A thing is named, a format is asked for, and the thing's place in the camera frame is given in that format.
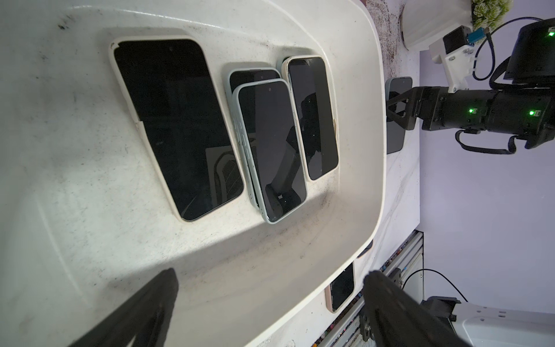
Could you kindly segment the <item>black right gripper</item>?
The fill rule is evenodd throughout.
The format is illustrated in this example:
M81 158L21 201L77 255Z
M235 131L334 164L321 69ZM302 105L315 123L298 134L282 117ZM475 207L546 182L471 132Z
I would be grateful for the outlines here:
M418 117L426 131L490 130L491 108L498 94L493 90L449 93L446 87L414 87L386 101L387 118L404 130L414 130Z

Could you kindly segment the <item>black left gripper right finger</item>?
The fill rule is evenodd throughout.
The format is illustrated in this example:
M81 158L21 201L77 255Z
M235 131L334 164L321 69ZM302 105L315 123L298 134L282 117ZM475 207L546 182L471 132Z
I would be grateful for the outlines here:
M364 278L363 296L377 346L467 346L380 271Z

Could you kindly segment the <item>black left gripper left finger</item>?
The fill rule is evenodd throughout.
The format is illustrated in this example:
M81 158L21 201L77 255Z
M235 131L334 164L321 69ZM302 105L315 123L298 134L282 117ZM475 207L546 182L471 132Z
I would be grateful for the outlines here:
M161 271L73 346L163 346L179 291L173 268Z

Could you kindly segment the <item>black phone tan case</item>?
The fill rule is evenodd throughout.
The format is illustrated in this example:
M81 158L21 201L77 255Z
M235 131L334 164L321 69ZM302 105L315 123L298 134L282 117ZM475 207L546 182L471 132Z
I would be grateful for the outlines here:
M354 292L354 264L351 263L330 285L325 288L325 299L328 310L337 312Z

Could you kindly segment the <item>black phone beige case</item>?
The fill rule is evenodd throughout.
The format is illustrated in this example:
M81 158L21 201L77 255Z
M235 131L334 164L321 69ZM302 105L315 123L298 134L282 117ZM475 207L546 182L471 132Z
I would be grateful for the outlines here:
M291 56L282 63L301 129L309 178L316 181L339 164L328 69L320 56Z

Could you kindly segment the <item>white plastic storage box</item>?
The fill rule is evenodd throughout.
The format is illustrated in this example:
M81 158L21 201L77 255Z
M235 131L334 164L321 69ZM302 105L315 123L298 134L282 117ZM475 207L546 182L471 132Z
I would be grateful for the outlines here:
M226 134L230 67L321 56L338 167L277 224L246 192L182 220L112 66L123 38L196 41ZM68 346L170 267L167 346L266 341L377 231L383 82L359 1L3 1L1 345Z

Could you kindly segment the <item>black phone mint case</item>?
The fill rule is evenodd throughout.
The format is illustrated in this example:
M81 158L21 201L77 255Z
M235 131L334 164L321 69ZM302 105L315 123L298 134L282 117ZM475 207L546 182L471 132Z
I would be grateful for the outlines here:
M307 198L289 86L282 79L249 82L234 90L232 100L253 201L264 220L276 224Z

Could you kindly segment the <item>black phone cream case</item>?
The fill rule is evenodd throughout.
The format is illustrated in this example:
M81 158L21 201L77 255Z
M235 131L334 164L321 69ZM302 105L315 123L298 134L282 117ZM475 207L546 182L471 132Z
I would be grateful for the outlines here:
M123 40L113 56L179 217L196 221L237 198L244 181L201 46Z

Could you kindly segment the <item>black phone grey case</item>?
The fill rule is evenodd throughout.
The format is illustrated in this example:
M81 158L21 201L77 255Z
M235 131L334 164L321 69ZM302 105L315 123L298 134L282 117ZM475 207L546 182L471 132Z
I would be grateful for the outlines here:
M385 83L385 100L394 98L413 87L411 77L391 77ZM399 152L403 149L405 133L403 127L399 126L387 117L387 155Z

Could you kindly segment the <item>black phone pink case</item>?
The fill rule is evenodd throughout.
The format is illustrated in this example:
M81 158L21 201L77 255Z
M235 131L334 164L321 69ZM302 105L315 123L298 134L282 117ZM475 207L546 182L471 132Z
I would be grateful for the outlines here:
M374 240L371 240L370 243L369 243L369 244L363 249L363 251L357 256L357 259L363 257L369 250L371 250L372 247L373 247L373 244L374 244Z

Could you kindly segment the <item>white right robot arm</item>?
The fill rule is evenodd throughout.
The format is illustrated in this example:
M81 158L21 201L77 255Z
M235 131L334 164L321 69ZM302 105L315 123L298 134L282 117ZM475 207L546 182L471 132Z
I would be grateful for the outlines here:
M466 78L474 75L478 40L493 43L492 31L464 25L430 46L432 59L445 69L447 87L412 87L386 92L387 120L413 130L417 119L425 131L455 129L461 134L487 131L509 134L507 148L462 144L464 150L511 155L516 140L533 149L554 139L554 20L533 17L518 33L511 56L494 62L487 90L471 90Z

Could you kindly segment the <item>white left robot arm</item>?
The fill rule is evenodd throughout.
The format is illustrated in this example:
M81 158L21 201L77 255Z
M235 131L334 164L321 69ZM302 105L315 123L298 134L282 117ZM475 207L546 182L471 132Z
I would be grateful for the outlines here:
M163 346L179 290L163 270L74 346ZM481 307L451 297L415 302L380 271L364 278L363 321L377 346L553 346L554 316Z

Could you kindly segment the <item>green plant white pot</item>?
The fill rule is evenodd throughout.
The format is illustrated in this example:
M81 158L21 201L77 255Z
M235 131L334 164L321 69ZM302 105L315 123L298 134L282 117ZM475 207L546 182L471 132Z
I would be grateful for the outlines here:
M494 30L511 8L510 0L407 1L400 16L403 45L409 51L425 51L461 25Z

